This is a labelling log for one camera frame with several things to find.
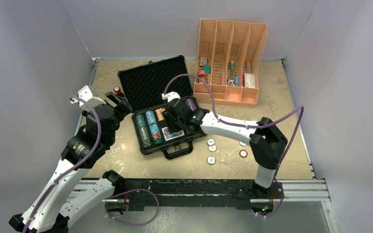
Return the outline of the red playing card deck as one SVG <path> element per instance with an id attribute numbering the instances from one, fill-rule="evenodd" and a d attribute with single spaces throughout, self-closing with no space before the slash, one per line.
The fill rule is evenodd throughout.
<path id="1" fill-rule="evenodd" d="M 164 111 L 165 111 L 164 107 L 155 109 L 155 113 L 156 113 L 158 121 L 163 121 L 165 119 L 164 116 L 163 116 Z"/>

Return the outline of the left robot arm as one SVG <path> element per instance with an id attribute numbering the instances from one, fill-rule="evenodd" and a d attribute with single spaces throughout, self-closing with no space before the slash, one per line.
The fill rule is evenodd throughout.
<path id="1" fill-rule="evenodd" d="M 120 122 L 132 110 L 120 91 L 109 91 L 105 95 L 115 106 L 100 99 L 90 86 L 69 98 L 72 104 L 79 104 L 86 123 L 67 142 L 52 177 L 31 207 L 9 220 L 15 231 L 66 233 L 102 199 L 109 196 L 118 199 L 125 194 L 122 178 L 111 171 L 92 188 L 68 200 L 77 183 L 114 144 Z"/>

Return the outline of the blue playing card deck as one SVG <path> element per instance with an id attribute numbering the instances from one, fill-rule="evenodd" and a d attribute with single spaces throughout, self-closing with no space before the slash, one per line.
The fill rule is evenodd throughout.
<path id="1" fill-rule="evenodd" d="M 170 140 L 173 140 L 173 139 L 176 139 L 176 138 L 179 138 L 185 135 L 183 130 L 170 133 L 168 127 L 162 128 L 162 133 L 166 141 L 170 141 Z"/>

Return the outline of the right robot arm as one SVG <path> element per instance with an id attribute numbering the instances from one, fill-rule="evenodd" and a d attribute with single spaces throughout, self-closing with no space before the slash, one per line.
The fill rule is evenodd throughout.
<path id="1" fill-rule="evenodd" d="M 261 198 L 272 192 L 275 173 L 288 140 L 271 119 L 245 121 L 217 116 L 208 109 L 191 110 L 180 99 L 166 104 L 164 116 L 170 121 L 172 131 L 219 135 L 249 145 L 258 163 L 253 191 Z"/>

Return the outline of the white blue 10 chip stack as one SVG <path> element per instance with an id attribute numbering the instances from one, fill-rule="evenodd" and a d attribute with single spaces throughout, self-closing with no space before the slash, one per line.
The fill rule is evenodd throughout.
<path id="1" fill-rule="evenodd" d="M 156 116 L 155 116 L 154 111 L 147 111 L 145 113 L 145 116 L 146 116 L 146 119 L 147 119 L 147 122 L 148 122 L 149 126 L 157 124 L 157 120 L 156 120 Z"/>

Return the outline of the dark green 50 chip stack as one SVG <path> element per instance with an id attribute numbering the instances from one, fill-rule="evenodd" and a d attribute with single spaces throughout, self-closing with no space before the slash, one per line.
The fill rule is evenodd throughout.
<path id="1" fill-rule="evenodd" d="M 146 129 L 148 127 L 148 123 L 142 114 L 136 115 L 136 124 L 138 129 Z"/>

